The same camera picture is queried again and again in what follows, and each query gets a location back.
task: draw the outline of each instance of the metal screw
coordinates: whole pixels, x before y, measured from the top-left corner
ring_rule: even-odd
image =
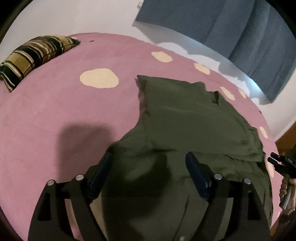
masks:
[[[51,185],[53,185],[54,184],[54,180],[49,180],[48,182],[47,182],[47,185],[48,186],[51,186]]]
[[[83,178],[84,178],[84,176],[83,176],[82,174],[79,174],[79,175],[76,176],[76,180],[77,180],[77,181],[80,181],[80,180],[82,180]]]
[[[222,179],[222,175],[219,174],[219,173],[216,173],[216,174],[214,175],[214,178],[217,179],[217,180],[221,180],[221,179]]]
[[[251,183],[252,183],[251,180],[250,180],[250,179],[247,179],[247,178],[244,179],[244,182],[245,182],[246,184],[251,184]]]

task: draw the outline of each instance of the pink bedspread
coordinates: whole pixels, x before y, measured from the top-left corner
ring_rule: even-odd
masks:
[[[81,41],[79,46],[35,69],[12,93],[0,83],[0,205],[24,240],[47,180],[65,182],[85,173],[112,142],[135,126],[139,118],[138,74],[202,81],[208,91],[219,90],[251,126],[258,128],[267,156],[277,152],[259,109],[220,74],[196,68],[193,60],[131,37],[100,33],[73,36]],[[160,61],[152,55],[160,51],[171,59]],[[95,88],[83,84],[81,74],[94,69],[111,70],[118,85]],[[270,167],[269,172],[274,223],[280,211],[282,177]]]

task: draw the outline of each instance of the white wall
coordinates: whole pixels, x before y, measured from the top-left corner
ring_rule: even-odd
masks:
[[[221,73],[243,89],[278,139],[296,120],[296,73],[272,104],[258,86],[227,59],[172,30],[134,23],[141,0],[34,0],[17,17],[0,44],[0,61],[27,40],[46,34],[123,34],[157,44]]]

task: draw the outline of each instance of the striped pillow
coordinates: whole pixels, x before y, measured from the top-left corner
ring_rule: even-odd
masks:
[[[0,80],[3,80],[9,92],[33,69],[77,46],[80,41],[58,35],[40,36],[29,40],[14,50],[0,64]]]

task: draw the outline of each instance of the olive green shirt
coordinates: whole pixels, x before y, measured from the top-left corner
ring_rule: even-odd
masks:
[[[138,80],[145,112],[110,147],[114,162],[102,192],[109,240],[190,240],[208,203],[185,166],[189,151],[228,180],[250,179],[270,223],[271,183],[257,129],[202,82]]]

